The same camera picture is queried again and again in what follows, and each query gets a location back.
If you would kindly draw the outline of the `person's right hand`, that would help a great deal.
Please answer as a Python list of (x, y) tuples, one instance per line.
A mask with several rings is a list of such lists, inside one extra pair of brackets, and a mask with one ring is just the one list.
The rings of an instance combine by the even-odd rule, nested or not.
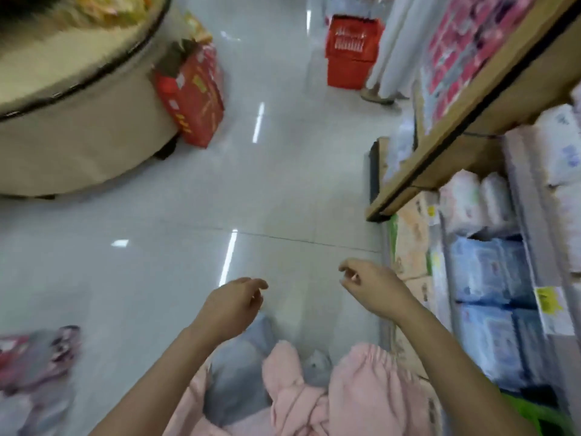
[(364, 287), (358, 291), (348, 291), (367, 311), (400, 324), (415, 308), (421, 307), (393, 270), (367, 262)]

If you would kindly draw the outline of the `person's right forearm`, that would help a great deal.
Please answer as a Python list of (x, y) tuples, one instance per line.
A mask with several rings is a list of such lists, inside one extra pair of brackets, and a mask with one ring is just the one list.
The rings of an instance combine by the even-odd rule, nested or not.
[(395, 320), (419, 356), (456, 436), (538, 436), (441, 322), (414, 297)]

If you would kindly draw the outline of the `stack of beige tissue packs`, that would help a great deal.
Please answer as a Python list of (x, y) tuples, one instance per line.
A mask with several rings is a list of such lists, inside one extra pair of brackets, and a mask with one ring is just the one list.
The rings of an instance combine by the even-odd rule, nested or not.
[(430, 276), (432, 239), (441, 237), (439, 194), (423, 190), (390, 220), (392, 266), (403, 281)]

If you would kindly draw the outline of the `grey cloth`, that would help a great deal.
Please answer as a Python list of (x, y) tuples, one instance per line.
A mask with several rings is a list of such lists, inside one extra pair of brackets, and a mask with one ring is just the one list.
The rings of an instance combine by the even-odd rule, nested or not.
[(260, 312), (241, 335), (216, 350), (203, 407), (209, 422), (231, 436), (275, 436), (263, 362), (278, 342), (271, 318)]

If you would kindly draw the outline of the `white tissue pack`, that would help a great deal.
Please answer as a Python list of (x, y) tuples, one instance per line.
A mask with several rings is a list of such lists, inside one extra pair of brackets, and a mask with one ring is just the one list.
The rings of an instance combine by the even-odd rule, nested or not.
[(486, 215), (486, 234), (508, 238), (518, 234), (518, 220), (507, 180), (497, 172), (486, 176), (480, 185)]
[(487, 226), (487, 213), (476, 174), (460, 170), (439, 190), (440, 212), (447, 231), (470, 237)]

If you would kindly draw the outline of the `pale blue packs under shelf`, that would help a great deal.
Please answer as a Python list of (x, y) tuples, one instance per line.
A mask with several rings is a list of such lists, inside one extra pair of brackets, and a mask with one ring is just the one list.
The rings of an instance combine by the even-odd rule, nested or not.
[(397, 131), (389, 138), (386, 154), (386, 170), (382, 177), (382, 183), (387, 183), (401, 169), (404, 162), (414, 152), (415, 146), (415, 118), (403, 117)]

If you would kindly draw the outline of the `person's pink clothing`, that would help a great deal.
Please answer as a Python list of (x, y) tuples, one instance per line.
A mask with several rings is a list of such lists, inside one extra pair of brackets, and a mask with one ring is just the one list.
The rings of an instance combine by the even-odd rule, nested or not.
[(296, 348), (280, 341), (260, 369), (271, 405), (226, 427), (203, 412), (209, 380), (204, 365), (163, 436), (435, 436), (419, 378), (372, 344), (353, 346), (322, 388), (307, 383)]

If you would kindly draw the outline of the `red cardboard carton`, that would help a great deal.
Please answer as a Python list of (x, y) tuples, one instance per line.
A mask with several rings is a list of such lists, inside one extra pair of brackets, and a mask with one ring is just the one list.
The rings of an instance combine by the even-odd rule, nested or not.
[(152, 81), (185, 142), (207, 149), (225, 112), (224, 76), (214, 44), (172, 42), (154, 65)]

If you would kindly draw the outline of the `yellow price label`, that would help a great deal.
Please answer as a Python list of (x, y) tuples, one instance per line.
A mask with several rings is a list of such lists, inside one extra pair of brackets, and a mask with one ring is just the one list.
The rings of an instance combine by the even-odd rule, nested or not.
[(534, 295), (544, 335), (575, 336), (575, 326), (563, 287), (537, 286), (534, 288)]

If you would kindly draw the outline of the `red shopping basket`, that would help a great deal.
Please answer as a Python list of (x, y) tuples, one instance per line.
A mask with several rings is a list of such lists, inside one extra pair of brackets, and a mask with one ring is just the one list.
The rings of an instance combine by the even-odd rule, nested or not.
[(334, 15), (325, 44), (327, 85), (360, 90), (379, 53), (384, 30), (381, 20), (351, 15)]

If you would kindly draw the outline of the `wooden shelf board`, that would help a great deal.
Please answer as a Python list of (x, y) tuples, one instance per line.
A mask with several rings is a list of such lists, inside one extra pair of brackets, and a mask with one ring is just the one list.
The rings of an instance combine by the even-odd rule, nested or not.
[(439, 190), (460, 170), (488, 175), (504, 167), (500, 137), (568, 102), (581, 81), (581, 0), (539, 0), (449, 112), (366, 209), (389, 219), (422, 190)]

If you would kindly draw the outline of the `round beige display stand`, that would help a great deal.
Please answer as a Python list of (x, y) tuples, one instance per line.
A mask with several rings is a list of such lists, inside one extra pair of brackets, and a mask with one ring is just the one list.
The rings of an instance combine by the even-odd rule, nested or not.
[(0, 0), (0, 196), (116, 178), (177, 136), (152, 83), (179, 37), (176, 0), (98, 24), (76, 0)]

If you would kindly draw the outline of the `stack of white paper packs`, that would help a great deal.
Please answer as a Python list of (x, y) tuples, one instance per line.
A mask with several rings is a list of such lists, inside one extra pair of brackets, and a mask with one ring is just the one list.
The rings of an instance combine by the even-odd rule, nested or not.
[(503, 135), (524, 150), (561, 267), (581, 291), (581, 81), (562, 104)]

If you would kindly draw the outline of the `pile of red grey packets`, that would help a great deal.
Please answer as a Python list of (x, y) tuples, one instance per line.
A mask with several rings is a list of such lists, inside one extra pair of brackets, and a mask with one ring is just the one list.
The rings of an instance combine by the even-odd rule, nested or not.
[(0, 335), (0, 436), (60, 436), (80, 352), (77, 325)]

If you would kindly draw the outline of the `pile of yellow snack packets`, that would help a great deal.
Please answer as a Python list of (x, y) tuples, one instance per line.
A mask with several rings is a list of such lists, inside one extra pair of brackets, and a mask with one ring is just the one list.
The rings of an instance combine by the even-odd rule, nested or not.
[(71, 0), (83, 25), (101, 28), (129, 27), (149, 17), (158, 0)]

